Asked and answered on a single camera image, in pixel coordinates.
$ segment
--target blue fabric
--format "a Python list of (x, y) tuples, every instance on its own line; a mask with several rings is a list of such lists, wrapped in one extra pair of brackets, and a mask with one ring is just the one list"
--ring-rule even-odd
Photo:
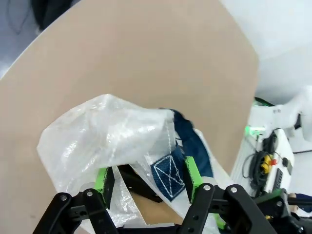
[(180, 147), (176, 145), (170, 155), (166, 155), (151, 165), (154, 181), (161, 193), (172, 201), (184, 189), (183, 182), (184, 157)]
[[(296, 194), (297, 198), (305, 198), (305, 199), (311, 199), (312, 200), (312, 196), (308, 196), (305, 194)], [(312, 206), (298, 206), (300, 209), (304, 210), (305, 212), (312, 212)]]
[(183, 163), (186, 156), (192, 156), (201, 176), (213, 177), (209, 155), (199, 136), (194, 132), (192, 123), (175, 110), (175, 131), (182, 141), (183, 148), (176, 144), (170, 155), (162, 157), (151, 165), (156, 186), (162, 194), (172, 201), (184, 189)]

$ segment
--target beige tabletop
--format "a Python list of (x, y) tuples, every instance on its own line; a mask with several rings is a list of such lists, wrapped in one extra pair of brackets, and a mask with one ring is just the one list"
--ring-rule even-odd
[[(111, 93), (179, 110), (229, 172), (256, 74), (254, 50), (217, 0), (82, 0), (0, 81), (0, 233), (31, 233), (54, 196), (36, 146), (70, 108)], [(180, 221), (136, 201), (148, 223)]]

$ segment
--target gray floor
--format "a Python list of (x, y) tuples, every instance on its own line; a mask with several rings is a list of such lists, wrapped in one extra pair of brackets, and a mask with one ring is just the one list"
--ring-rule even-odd
[[(25, 17), (27, 19), (20, 30)], [(36, 38), (36, 28), (30, 0), (0, 0), (0, 79), (23, 50)]]

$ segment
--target screw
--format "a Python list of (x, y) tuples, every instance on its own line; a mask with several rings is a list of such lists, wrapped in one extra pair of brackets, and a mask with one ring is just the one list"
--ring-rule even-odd
[(232, 193), (236, 193), (236, 192), (237, 192), (237, 188), (231, 187), (231, 192), (232, 192)]
[(65, 195), (62, 195), (62, 196), (60, 196), (60, 199), (61, 199), (62, 201), (66, 201), (66, 199), (67, 199), (67, 196), (65, 196)]
[(210, 188), (209, 185), (205, 185), (205, 186), (204, 186), (204, 190), (208, 191), (208, 190), (210, 190), (210, 189), (211, 189), (211, 188)]

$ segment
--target black pants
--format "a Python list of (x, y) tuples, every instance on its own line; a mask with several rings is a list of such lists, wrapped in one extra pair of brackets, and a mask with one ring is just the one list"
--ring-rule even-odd
[(67, 11), (73, 0), (31, 0), (34, 16), (40, 30), (47, 28), (53, 21)]

